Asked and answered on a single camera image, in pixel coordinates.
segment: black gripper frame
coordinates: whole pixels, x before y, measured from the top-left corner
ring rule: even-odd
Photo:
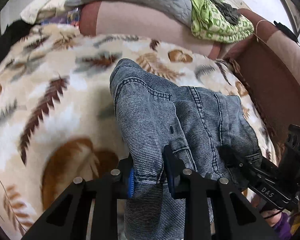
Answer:
[[[186,199],[184,240],[269,240],[279,239],[259,212],[226,178],[211,180],[185,170],[169,146],[163,150],[169,192],[174,199]],[[215,234],[210,231],[210,198]]]
[[[91,202],[95,205],[91,238],[117,240],[117,199],[133,194],[131,155],[118,164],[120,174],[71,183],[23,236],[22,240],[85,240]]]
[[[267,202],[267,210],[294,210],[300,191],[300,127],[289,125],[285,150],[279,167],[262,157],[260,167],[253,165],[234,149],[222,146],[220,156],[228,168],[235,167],[247,179],[248,187]]]

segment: metal screw head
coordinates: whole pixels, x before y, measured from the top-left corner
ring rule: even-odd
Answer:
[[[227,179],[225,177],[220,178],[219,181],[220,181],[221,184],[228,184],[229,183],[229,179]]]
[[[76,177],[73,179],[73,183],[76,185],[80,184],[81,182],[83,182],[83,179],[81,177]]]
[[[191,174],[192,174],[192,171],[191,171],[191,169],[183,169],[182,173],[183,173],[184,175],[191,175]]]
[[[111,173],[111,175],[113,175],[113,176],[117,176],[117,175],[120,174],[120,170],[118,170],[118,169],[113,169],[110,173]]]

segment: jeans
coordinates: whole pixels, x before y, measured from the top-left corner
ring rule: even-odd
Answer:
[[[228,169],[218,149],[228,145],[255,165],[261,150],[243,117],[240,99],[200,87],[178,87],[141,69],[118,62],[110,91],[122,137],[134,162],[134,194],[126,201],[125,235],[137,240],[182,239],[185,200],[173,200],[163,170],[162,151],[170,145],[185,166],[217,180],[243,181]],[[210,222],[213,220],[209,203]]]

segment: green fabric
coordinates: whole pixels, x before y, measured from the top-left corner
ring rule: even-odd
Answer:
[[[227,22],[210,0],[191,0],[192,34],[204,40],[233,43],[250,36],[254,27],[243,15],[237,25]]]

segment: white pillow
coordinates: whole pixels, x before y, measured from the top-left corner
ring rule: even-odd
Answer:
[[[39,23],[43,19],[58,16],[72,7],[65,6],[66,0],[34,0],[20,13],[21,19],[30,24]]]

